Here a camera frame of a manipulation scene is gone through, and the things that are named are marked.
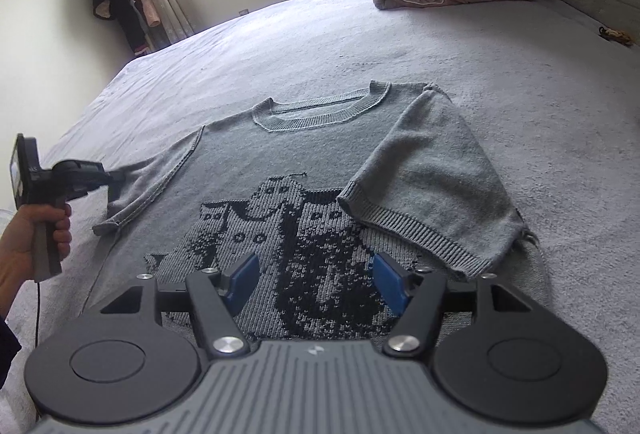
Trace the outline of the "person left hand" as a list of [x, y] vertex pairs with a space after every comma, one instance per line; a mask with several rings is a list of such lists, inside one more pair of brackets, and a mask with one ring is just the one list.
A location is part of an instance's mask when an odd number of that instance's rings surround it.
[[17, 210], [1, 236], [0, 243], [0, 298], [1, 317], [6, 318], [24, 282], [34, 278], [32, 268], [32, 242], [36, 226], [53, 225], [53, 241], [64, 259], [70, 254], [70, 217], [72, 208], [49, 205], [24, 205]]

